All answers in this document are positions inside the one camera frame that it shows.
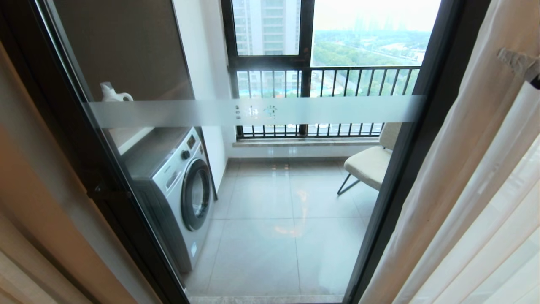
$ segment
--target washing machine door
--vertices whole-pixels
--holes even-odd
[[[184,225],[195,231],[203,225],[210,210],[210,170],[201,159],[187,167],[182,185],[180,210]]]

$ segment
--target beige chair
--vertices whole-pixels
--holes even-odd
[[[385,123],[379,137],[380,146],[358,152],[345,161],[343,167],[349,172],[349,175],[347,175],[347,178],[345,178],[345,181],[337,191],[338,195],[349,190],[358,182],[364,182],[377,190],[381,189],[382,180],[384,179],[384,174],[386,173],[392,155],[391,150],[394,150],[400,128],[401,122]],[[358,180],[342,191],[341,189],[343,189],[343,186],[345,186],[351,175]]]

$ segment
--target window sill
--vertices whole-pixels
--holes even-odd
[[[265,138],[237,140],[235,148],[245,147],[320,147],[320,146],[377,146],[378,137],[363,138]]]

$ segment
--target metal railing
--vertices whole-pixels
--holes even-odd
[[[418,66],[245,70],[237,71],[233,82],[239,98],[410,95],[419,71]],[[303,82],[303,75],[308,75],[309,81]],[[378,137],[383,125],[383,122],[243,125],[237,127],[237,138]]]

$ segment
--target front-load washing machine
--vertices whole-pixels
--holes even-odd
[[[191,271],[213,208],[210,170],[194,128],[157,128],[124,154],[144,215],[173,266]]]

